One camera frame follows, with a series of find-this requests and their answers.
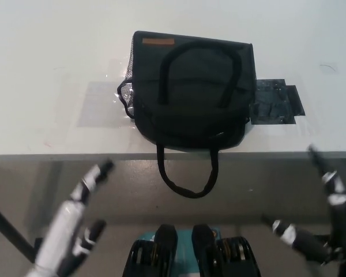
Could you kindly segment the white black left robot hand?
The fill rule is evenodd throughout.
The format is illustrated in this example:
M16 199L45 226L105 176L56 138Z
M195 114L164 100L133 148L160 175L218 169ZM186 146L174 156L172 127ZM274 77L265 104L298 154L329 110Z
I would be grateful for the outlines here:
M103 184L114 167L107 159L95 164L78 181L73 191L58 208L40 244L35 262L26 276L71 276L84 263L106 227L97 220L78 236L84 212L91 196Z

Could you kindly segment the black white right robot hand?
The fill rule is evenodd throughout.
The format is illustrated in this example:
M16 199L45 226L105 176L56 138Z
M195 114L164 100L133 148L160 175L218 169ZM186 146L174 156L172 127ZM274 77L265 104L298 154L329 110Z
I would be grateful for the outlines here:
M262 222L284 244L301 254L307 261L339 263L338 276L346 276L346 186L339 173L312 145L308 154L317 168L328 204L331 233L316 235L292 223L263 214Z

